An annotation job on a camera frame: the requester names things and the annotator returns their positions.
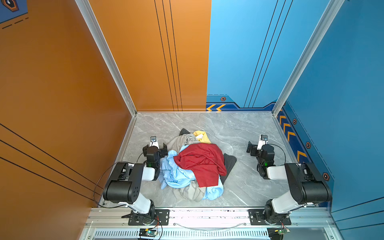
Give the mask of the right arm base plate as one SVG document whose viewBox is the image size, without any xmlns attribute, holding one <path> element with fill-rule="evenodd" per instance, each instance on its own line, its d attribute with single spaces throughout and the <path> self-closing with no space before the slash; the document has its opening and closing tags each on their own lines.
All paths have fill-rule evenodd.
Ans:
<svg viewBox="0 0 384 240">
<path fill-rule="evenodd" d="M 292 224 L 288 214 L 277 214 L 274 211 L 265 213 L 265 210 L 262 209 L 250 209 L 248 210 L 248 214 L 252 226 L 278 226 L 281 224 L 290 226 Z"/>
</svg>

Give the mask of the yellow cloth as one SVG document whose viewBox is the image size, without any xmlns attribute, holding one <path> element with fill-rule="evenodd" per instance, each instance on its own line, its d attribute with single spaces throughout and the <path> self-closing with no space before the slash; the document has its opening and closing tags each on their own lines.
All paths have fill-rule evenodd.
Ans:
<svg viewBox="0 0 384 240">
<path fill-rule="evenodd" d="M 206 132 L 204 131 L 195 131 L 194 133 L 194 136 L 196 137 L 196 139 L 200 142 L 200 143 L 203 143 L 203 144 L 211 144 L 211 141 L 207 135 Z"/>
</svg>

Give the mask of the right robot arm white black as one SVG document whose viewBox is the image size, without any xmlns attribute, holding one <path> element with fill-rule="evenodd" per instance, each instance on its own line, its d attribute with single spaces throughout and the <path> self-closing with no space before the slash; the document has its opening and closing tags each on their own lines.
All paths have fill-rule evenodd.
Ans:
<svg viewBox="0 0 384 240">
<path fill-rule="evenodd" d="M 321 204 L 332 199 L 330 187 L 313 163 L 275 165 L 274 146 L 266 141 L 248 143 L 247 153 L 256 157 L 257 171 L 265 180 L 286 180 L 289 191 L 266 202 L 263 210 L 249 210 L 252 225 L 290 224 L 290 213 L 307 205 Z"/>
</svg>

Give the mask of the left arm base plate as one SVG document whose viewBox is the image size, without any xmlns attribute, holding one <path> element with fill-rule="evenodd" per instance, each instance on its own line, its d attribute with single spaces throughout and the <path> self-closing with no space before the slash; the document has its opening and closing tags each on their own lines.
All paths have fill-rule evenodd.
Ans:
<svg viewBox="0 0 384 240">
<path fill-rule="evenodd" d="M 158 210 L 155 209 L 154 218 L 152 219 L 149 215 L 140 215 L 131 211 L 128 220 L 129 226 L 152 226 L 156 224 L 162 224 L 167 226 L 169 224 L 170 211 L 169 210 Z"/>
</svg>

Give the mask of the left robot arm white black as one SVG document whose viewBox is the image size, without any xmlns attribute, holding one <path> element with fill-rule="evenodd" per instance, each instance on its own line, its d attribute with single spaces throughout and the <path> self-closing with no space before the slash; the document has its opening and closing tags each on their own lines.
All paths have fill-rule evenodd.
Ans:
<svg viewBox="0 0 384 240">
<path fill-rule="evenodd" d="M 156 181 L 160 175 L 161 158 L 168 154 L 167 145 L 162 148 L 158 144 L 143 148 L 145 163 L 116 163 L 103 190 L 103 198 L 120 207 L 131 209 L 131 213 L 122 216 L 129 220 L 130 226 L 161 224 L 161 215 L 169 211 L 156 212 L 152 200 L 141 194 L 142 181 Z"/>
</svg>

